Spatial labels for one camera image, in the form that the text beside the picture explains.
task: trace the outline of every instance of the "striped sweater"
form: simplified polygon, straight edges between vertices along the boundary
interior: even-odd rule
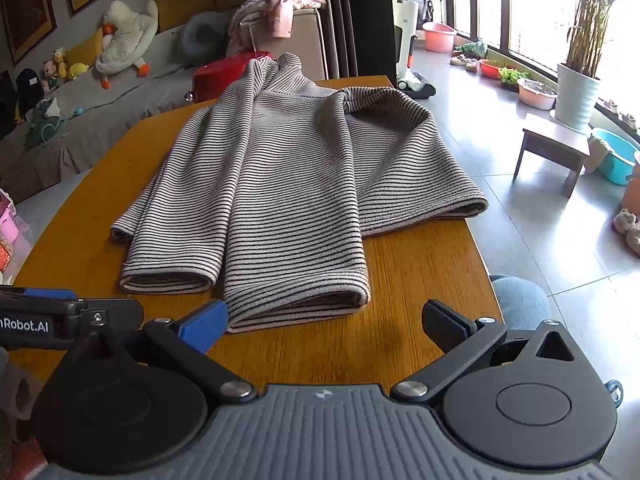
[[[363,236],[487,206],[421,105],[321,88],[283,54],[187,121],[112,233],[130,240],[129,292],[203,291],[224,266],[228,330],[243,332],[358,311]]]

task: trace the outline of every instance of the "red bowl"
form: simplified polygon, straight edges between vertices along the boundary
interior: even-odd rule
[[[500,79],[500,74],[498,73],[498,69],[502,66],[502,63],[499,61],[492,61],[490,59],[481,59],[480,60],[480,74],[484,77],[489,77],[491,79]]]
[[[226,87],[242,75],[249,61],[261,57],[271,57],[271,54],[268,52],[245,52],[203,66],[193,74],[193,92],[189,92],[185,99],[190,102],[190,98],[192,98],[195,103],[217,99]]]

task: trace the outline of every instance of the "white flower pot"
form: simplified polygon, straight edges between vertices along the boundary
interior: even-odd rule
[[[588,131],[599,90],[599,79],[558,64],[556,120],[579,132]]]

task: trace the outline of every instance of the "pink basin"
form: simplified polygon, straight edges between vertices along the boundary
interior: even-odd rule
[[[424,47],[432,52],[453,52],[453,38],[456,37],[456,29],[444,23],[425,22]]]

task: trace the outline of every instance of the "slipper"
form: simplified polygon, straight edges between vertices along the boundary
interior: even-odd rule
[[[616,102],[613,99],[609,99],[608,101],[604,101],[604,107],[609,110],[610,112],[613,112],[615,114],[618,113],[618,105],[616,104]]]
[[[452,57],[451,60],[449,61],[450,64],[455,66],[466,66],[468,62],[469,62],[469,58],[465,57],[464,54],[460,54],[459,56]]]
[[[470,59],[469,62],[465,65],[465,68],[468,72],[477,72],[480,63],[477,59]]]
[[[636,225],[636,215],[627,209],[620,211],[613,219],[613,227],[621,235],[628,233]]]
[[[631,247],[633,252],[640,256],[640,226],[629,229],[626,234],[626,244]]]
[[[622,120],[625,121],[626,124],[631,126],[634,130],[636,129],[636,118],[631,114],[622,114]]]

